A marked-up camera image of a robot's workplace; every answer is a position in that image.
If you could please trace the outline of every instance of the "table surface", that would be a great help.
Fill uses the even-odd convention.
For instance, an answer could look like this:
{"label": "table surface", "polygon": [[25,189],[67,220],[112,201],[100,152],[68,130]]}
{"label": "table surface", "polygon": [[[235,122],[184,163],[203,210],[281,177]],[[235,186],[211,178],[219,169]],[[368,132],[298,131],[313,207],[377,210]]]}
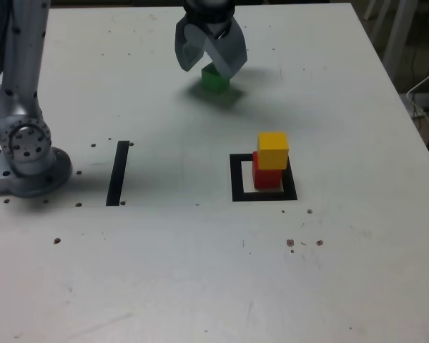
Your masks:
{"label": "table surface", "polygon": [[[351,5],[237,7],[222,96],[178,66],[183,14],[50,11],[39,99],[82,174],[0,197],[0,342],[429,343],[429,154]],[[297,201],[232,202],[260,131],[287,132]]]}

